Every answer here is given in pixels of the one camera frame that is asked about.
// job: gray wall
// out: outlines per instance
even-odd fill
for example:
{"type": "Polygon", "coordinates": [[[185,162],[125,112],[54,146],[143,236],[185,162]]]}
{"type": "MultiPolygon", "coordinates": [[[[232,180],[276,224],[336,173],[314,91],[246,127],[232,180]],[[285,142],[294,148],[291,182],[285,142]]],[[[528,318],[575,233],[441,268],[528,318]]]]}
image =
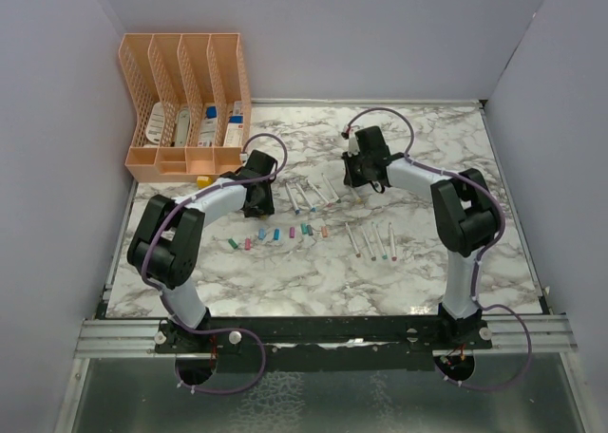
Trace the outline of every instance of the gray wall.
{"type": "Polygon", "coordinates": [[[128,31],[240,31],[258,98],[482,99],[542,0],[102,0],[128,31]]]}
{"type": "Polygon", "coordinates": [[[605,0],[545,0],[487,107],[541,282],[568,312],[600,406],[608,406],[606,20],[605,0]]]}
{"type": "Polygon", "coordinates": [[[133,111],[96,0],[0,0],[0,429],[52,431],[124,209],[133,111]]]}

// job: metal frame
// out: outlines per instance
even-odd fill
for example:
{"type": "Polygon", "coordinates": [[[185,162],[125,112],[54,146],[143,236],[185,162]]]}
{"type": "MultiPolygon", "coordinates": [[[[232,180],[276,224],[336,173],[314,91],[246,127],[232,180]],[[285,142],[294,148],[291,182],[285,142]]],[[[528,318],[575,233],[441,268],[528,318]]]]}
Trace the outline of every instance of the metal frame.
{"type": "MultiPolygon", "coordinates": [[[[527,314],[522,319],[532,337],[532,349],[538,352],[571,352],[577,349],[570,323],[565,315],[527,314]]],[[[492,349],[477,349],[473,354],[526,353],[527,345],[522,326],[512,316],[484,316],[492,331],[492,349]]],[[[157,354],[154,336],[161,321],[166,319],[91,320],[84,321],[76,348],[77,359],[104,358],[209,358],[210,354],[157,354]]],[[[341,346],[345,343],[324,343],[324,346],[341,346]]],[[[357,346],[377,343],[359,341],[357,346]]],[[[440,355],[452,349],[439,349],[440,355]]]]}
{"type": "Polygon", "coordinates": [[[494,155],[494,159],[496,160],[498,173],[501,176],[501,181],[503,182],[504,190],[506,191],[506,197],[509,199],[509,207],[511,208],[511,213],[513,214],[513,220],[515,221],[517,233],[520,237],[520,241],[522,242],[523,254],[525,255],[525,260],[528,263],[528,267],[530,268],[530,274],[532,275],[532,282],[534,283],[534,287],[537,290],[537,296],[544,297],[546,299],[546,295],[544,295],[545,292],[543,290],[541,281],[539,280],[539,276],[536,273],[536,266],[534,265],[534,259],[532,258],[530,248],[528,247],[528,241],[525,238],[525,232],[523,231],[522,222],[520,221],[517,208],[515,207],[515,202],[513,201],[511,189],[509,188],[509,185],[506,182],[506,178],[503,174],[503,165],[501,164],[501,158],[499,157],[498,151],[496,150],[496,145],[492,138],[492,133],[489,131],[489,125],[487,124],[487,116],[485,115],[485,111],[483,108],[479,109],[479,113],[482,116],[482,122],[484,123],[485,133],[487,134],[487,138],[490,141],[490,148],[492,149],[492,154],[494,155]]]}
{"type": "Polygon", "coordinates": [[[67,433],[74,428],[78,406],[85,389],[88,364],[88,359],[74,359],[67,381],[66,395],[59,411],[59,419],[57,419],[55,425],[55,433],[67,433]]]}
{"type": "MultiPolygon", "coordinates": [[[[499,173],[503,180],[504,188],[509,199],[511,210],[518,233],[522,240],[523,250],[530,266],[530,272],[539,295],[543,296],[542,285],[538,280],[534,262],[528,249],[525,234],[520,223],[517,210],[513,204],[511,192],[508,184],[504,180],[503,168],[496,153],[495,146],[488,131],[485,113],[481,105],[477,102],[412,102],[412,101],[382,101],[374,102],[370,100],[279,100],[279,99],[257,99],[252,102],[261,105],[289,104],[289,105],[359,105],[370,106],[379,104],[393,104],[400,106],[419,106],[423,104],[440,105],[471,105],[477,106],[480,110],[484,122],[485,131],[489,137],[490,145],[494,153],[499,173]]],[[[109,300],[109,293],[113,287],[114,276],[118,267],[120,253],[123,246],[124,235],[131,213],[133,199],[137,193],[137,181],[133,180],[128,194],[123,220],[121,222],[119,236],[113,252],[112,263],[104,284],[103,302],[109,300]]],[[[601,431],[602,423],[599,412],[590,389],[585,381],[585,377],[580,365],[577,354],[577,344],[570,329],[570,324],[565,315],[545,315],[545,314],[523,314],[523,321],[529,328],[532,337],[532,347],[534,353],[551,352],[559,353],[564,367],[564,372],[568,384],[570,385],[576,408],[585,431],[595,433],[601,431]]],[[[79,403],[83,396],[86,386],[86,375],[88,371],[89,359],[97,358],[210,358],[210,354],[157,354],[154,352],[154,336],[159,329],[161,321],[165,318],[154,319],[125,319],[125,320],[86,320],[84,321],[81,334],[78,339],[77,348],[74,355],[74,363],[69,376],[66,395],[56,424],[55,433],[66,433],[71,431],[78,413],[79,403]]],[[[492,331],[492,349],[478,349],[472,351],[474,354],[506,354],[506,353],[526,353],[527,346],[521,325],[512,316],[487,315],[484,316],[488,327],[492,331]]],[[[357,342],[357,346],[373,346],[374,343],[357,342]]]]}

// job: metal rail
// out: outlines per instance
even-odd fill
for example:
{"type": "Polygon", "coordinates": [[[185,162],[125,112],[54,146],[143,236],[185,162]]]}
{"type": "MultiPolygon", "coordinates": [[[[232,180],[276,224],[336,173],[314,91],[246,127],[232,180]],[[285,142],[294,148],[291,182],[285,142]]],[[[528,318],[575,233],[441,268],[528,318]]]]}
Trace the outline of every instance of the metal rail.
{"type": "MultiPolygon", "coordinates": [[[[493,348],[475,350],[474,354],[527,352],[522,325],[513,316],[491,314],[484,319],[492,331],[493,348]]],[[[577,349],[577,343],[565,315],[524,314],[522,319],[530,331],[533,352],[571,352],[577,349]]],[[[78,359],[210,357],[207,353],[155,353],[154,335],[159,329],[160,321],[161,319],[84,321],[75,357],[78,359]]],[[[365,343],[358,343],[358,346],[365,346],[365,343]]]]}

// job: black mounting plate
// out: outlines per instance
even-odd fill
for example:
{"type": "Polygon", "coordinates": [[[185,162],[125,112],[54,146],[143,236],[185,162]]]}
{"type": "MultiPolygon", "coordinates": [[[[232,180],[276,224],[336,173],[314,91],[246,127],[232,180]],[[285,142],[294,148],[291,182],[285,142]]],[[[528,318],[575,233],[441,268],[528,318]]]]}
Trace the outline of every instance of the black mounting plate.
{"type": "MultiPolygon", "coordinates": [[[[458,339],[445,333],[439,315],[316,316],[316,317],[212,317],[208,329],[248,329],[259,336],[267,354],[267,371],[345,371],[366,369],[434,369],[432,352],[466,345],[466,349],[490,349],[479,330],[458,339]]],[[[158,354],[210,353],[211,335],[193,335],[171,321],[159,326],[166,337],[156,345],[158,354]]],[[[218,371],[255,372],[260,351],[246,335],[233,345],[228,333],[217,338],[218,371]]]]}

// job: box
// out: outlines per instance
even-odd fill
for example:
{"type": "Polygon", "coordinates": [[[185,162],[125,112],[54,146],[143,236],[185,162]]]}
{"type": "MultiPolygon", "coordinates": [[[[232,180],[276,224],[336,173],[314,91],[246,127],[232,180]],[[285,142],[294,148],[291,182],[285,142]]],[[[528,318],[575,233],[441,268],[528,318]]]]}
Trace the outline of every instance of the box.
{"type": "Polygon", "coordinates": [[[240,34],[126,34],[119,59],[137,114],[125,162],[137,181],[195,182],[198,176],[216,178],[240,167],[239,155],[249,137],[251,121],[240,34]],[[144,131],[158,102],[164,111],[164,125],[158,146],[150,146],[144,131]],[[217,110],[215,142],[197,146],[200,125],[210,105],[217,110]],[[177,117],[186,106],[190,111],[187,142],[177,147],[177,117]],[[238,144],[223,146],[233,108],[242,115],[242,136],[238,144]]]}

